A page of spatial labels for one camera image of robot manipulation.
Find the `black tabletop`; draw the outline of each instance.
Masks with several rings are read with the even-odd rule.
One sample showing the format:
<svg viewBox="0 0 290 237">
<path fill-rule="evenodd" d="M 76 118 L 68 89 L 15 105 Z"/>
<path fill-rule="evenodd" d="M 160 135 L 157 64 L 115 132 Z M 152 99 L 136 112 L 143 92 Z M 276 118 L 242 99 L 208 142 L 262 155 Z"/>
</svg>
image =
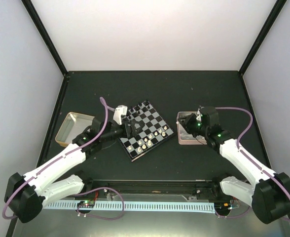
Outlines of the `black tabletop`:
<svg viewBox="0 0 290 237">
<path fill-rule="evenodd" d="M 249 109 L 241 78 L 236 71 L 145 71 L 145 72 L 73 72 L 57 120 L 48 158 L 64 148 L 55 142 L 69 112 L 104 114 L 99 97 L 111 107 L 132 106 L 148 99 L 176 131 L 179 111 L 195 111 L 198 106 L 232 106 Z M 220 123 L 236 137 L 249 123 L 247 114 L 219 111 Z M 255 126 L 241 143 L 259 161 L 266 164 Z M 161 144 L 135 162 L 116 142 L 88 158 L 70 172 L 83 170 L 94 180 L 211 180 L 228 172 L 239 179 L 243 175 L 225 158 L 204 145 L 180 145 L 177 136 Z"/>
</svg>

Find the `white slotted strip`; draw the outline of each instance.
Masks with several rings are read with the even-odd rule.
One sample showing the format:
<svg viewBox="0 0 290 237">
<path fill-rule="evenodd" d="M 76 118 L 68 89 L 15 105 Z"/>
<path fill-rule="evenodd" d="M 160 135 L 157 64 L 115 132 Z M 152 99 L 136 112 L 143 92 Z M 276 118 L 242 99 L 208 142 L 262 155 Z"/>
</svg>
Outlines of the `white slotted strip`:
<svg viewBox="0 0 290 237">
<path fill-rule="evenodd" d="M 44 209 L 76 210 L 81 200 L 59 200 Z M 125 201 L 125 211 L 169 211 L 169 212 L 203 212 L 215 213 L 214 203 L 208 202 L 154 202 L 154 201 Z M 120 201 L 96 201 L 93 208 L 83 207 L 80 210 L 120 211 Z"/>
</svg>

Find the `white wall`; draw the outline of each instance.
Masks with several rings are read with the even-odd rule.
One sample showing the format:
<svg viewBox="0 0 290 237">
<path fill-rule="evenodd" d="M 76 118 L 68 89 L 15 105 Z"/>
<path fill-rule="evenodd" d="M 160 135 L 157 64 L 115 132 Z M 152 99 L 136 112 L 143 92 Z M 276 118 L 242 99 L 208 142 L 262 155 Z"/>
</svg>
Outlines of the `white wall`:
<svg viewBox="0 0 290 237">
<path fill-rule="evenodd" d="M 61 83 L 21 1 L 0 0 L 0 237 L 10 222 L 1 217 L 8 178 L 35 168 Z"/>
<path fill-rule="evenodd" d="M 68 70 L 239 70 L 276 0 L 33 0 Z"/>
<path fill-rule="evenodd" d="M 246 71 L 245 80 L 272 167 L 290 176 L 290 1 Z"/>
</svg>

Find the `beige tray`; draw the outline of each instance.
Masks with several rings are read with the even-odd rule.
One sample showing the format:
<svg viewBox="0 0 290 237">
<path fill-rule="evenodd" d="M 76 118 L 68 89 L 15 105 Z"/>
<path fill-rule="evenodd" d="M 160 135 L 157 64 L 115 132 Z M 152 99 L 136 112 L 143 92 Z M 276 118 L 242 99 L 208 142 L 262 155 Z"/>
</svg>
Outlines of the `beige tray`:
<svg viewBox="0 0 290 237">
<path fill-rule="evenodd" d="M 74 112 L 68 113 L 55 137 L 55 141 L 62 147 L 68 146 L 77 135 L 91 125 L 93 119 L 94 116 Z"/>
</svg>

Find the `chessboard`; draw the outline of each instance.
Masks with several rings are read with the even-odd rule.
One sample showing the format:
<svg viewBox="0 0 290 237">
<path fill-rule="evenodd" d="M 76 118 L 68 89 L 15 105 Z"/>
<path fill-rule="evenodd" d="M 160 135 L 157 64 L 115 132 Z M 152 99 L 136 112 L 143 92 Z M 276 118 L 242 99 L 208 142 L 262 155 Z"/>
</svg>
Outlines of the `chessboard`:
<svg viewBox="0 0 290 237">
<path fill-rule="evenodd" d="M 148 100 L 131 107 L 126 118 L 143 121 L 145 124 L 137 136 L 130 139 L 120 138 L 120 142 L 132 162 L 174 135 L 173 129 Z"/>
</svg>

